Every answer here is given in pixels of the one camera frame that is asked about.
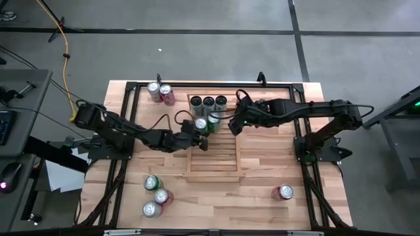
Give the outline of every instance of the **wooden table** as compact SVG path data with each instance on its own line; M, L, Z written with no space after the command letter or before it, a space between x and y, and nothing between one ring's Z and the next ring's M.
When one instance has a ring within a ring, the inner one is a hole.
M120 112L125 84L126 81L110 81L104 103L108 110ZM224 94L228 96L228 107L232 107L235 103L233 98L235 91L236 88L174 88L176 105L165 106L163 103L153 103L146 88L142 88L136 123L150 127L158 117L168 113L172 119L172 128L177 132L180 126L175 124L173 116L178 110L188 109L188 95ZM247 88L246 91L254 100L289 98L289 93L281 88ZM304 83L304 93L306 101L324 101L319 83ZM187 119L188 116L180 115L178 120L183 118ZM327 123L328 118L310 120L314 131ZM157 128L167 128L167 125L167 121L163 121ZM222 128L220 133L216 134L218 139L233 137L226 128ZM188 163L191 161L189 155L191 153L194 155L194 150L162 153L144 147L137 140L125 178L118 227L310 229L302 170L294 156L294 136L293 123L276 128L244 128L236 140L236 147L226 144L220 148L211 148L237 149L240 155L238 159L240 170L237 171L243 173L244 178L240 182L216 183L186 181L184 175L187 166L191 165ZM107 160L98 161L86 174L81 194L80 221L87 217L103 196L109 165L110 162ZM174 202L165 208L164 214L159 218L145 218L142 215L143 204L153 199L153 195L143 188L143 180L149 174L159 176L164 181L165 187L175 194ZM343 221L351 225L346 193L338 168L331 163L320 163L320 174L326 199ZM291 200L277 201L271 198L272 188L280 184L289 184L293 188L294 197ZM319 203L315 196L313 198L317 220L321 224ZM112 215L113 205L114 199L110 201L106 222L109 222Z

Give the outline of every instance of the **soda can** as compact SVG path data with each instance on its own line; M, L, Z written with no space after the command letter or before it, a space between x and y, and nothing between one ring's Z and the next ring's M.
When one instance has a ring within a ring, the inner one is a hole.
M215 100L212 97L205 97L203 100L203 116L207 119L212 111L215 110Z
M216 105L215 111L226 111L226 105L228 103L228 99L225 96L217 96L216 97Z
M156 191L163 187L163 182L157 176L149 175L143 182L143 186L148 191Z
M192 115L195 118L203 116L203 102L199 96L193 96L190 100Z
M163 103L165 103L168 106L173 106L175 104L175 95L170 85L162 85L160 87L160 94Z
M143 215L147 218L157 218L163 213L163 208L159 204L148 201L143 205Z
M160 188L156 190L154 198L157 204L167 206L173 202L173 193L168 189Z
M195 124L196 124L196 131L198 132L207 131L207 121L204 118L197 118Z
M211 133L215 133L217 131L219 131L220 127L221 127L221 120L214 118L214 117L219 117L218 113L212 112L210 113L208 119L207 119L207 130Z
M160 85L157 82L151 82L147 85L147 91L149 91L150 97L153 102L162 102L162 97L160 96Z
M271 191L271 196L278 200L289 200L293 197L293 189L288 185L276 186Z

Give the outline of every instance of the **concrete floor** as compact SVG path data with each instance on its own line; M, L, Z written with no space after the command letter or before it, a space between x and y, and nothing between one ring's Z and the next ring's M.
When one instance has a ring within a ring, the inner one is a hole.
M287 0L48 2L75 27L292 30ZM295 0L295 6L301 30L420 31L417 0ZM16 11L18 22L0 22L0 27L53 27L35 1L10 1L5 9ZM64 43L61 37L52 43L48 38L46 33L0 33L0 45L52 70L53 79L61 83ZM68 41L69 89L92 102L103 101L111 79L154 79L156 73L164 79L254 81L263 71L270 81L302 81L294 36L68 34ZM419 37L303 37L302 41L310 81L321 82L326 100L370 104L375 114L419 85ZM4 57L9 63L2 68L25 68ZM68 102L54 87L49 88L41 111L68 124ZM39 116L33 135L62 140L73 134ZM419 192L385 191L395 174L395 158L381 129L339 136L341 146L354 152L342 167L354 225L420 235ZM44 221L37 228L70 226L77 198L77 192L40 196L35 209ZM58 207L62 202L68 203L67 209ZM31 228L27 222L14 226Z

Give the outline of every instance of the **computer mouse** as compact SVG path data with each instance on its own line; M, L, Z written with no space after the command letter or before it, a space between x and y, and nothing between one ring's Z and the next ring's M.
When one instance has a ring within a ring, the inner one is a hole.
M0 192L11 193L18 186L19 174L22 164L10 163L8 164L0 174Z

